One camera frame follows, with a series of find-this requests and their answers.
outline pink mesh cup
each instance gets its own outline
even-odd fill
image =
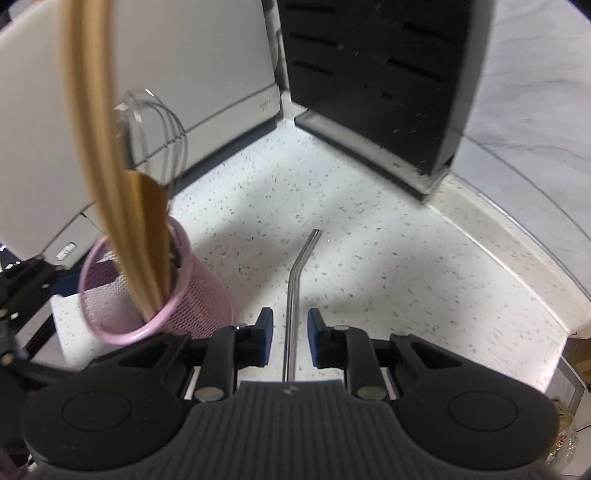
[[[78,283],[82,316],[100,340],[128,345],[155,332],[189,332],[206,338],[233,321],[228,291],[195,257],[183,227],[168,224],[180,256],[174,290],[154,318],[144,323],[129,295],[125,276],[115,268],[115,253],[104,236],[90,250]]]

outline gray wall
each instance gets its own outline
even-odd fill
[[[566,0],[496,0],[455,175],[591,291],[591,24]]]

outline metal straw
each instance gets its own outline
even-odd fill
[[[306,240],[304,248],[295,259],[290,270],[290,279],[287,284],[287,313],[285,315],[285,348],[283,351],[283,377],[284,382],[293,382],[296,379],[296,350],[298,334],[298,310],[300,306],[300,275],[304,265],[310,258],[310,254],[318,243],[321,230],[314,229]]]

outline screw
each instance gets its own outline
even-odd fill
[[[294,395],[295,393],[297,393],[297,391],[298,391],[298,390],[299,390],[299,389],[298,389],[298,388],[297,388],[295,385],[290,385],[289,387],[285,387],[285,388],[283,389],[283,393],[284,393],[285,395],[292,396],[292,395]]]
[[[193,396],[201,403],[220,401],[226,394],[218,387],[203,387],[196,390]]]
[[[386,389],[382,387],[375,387],[373,385],[366,385],[357,390],[357,396],[361,400],[383,400],[388,395]]]
[[[14,360],[13,353],[5,353],[2,356],[2,358],[0,358],[0,365],[2,365],[3,367],[7,367],[8,365],[10,365],[12,363],[13,360]]]

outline speckled countertop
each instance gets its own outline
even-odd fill
[[[540,390],[566,341],[544,303],[454,223],[290,121],[181,192],[173,216],[233,293],[237,322],[274,310],[270,365],[241,378],[280,380],[289,269],[313,228],[323,234],[301,277],[298,380],[338,376],[311,365],[314,306],[328,325],[415,333]]]

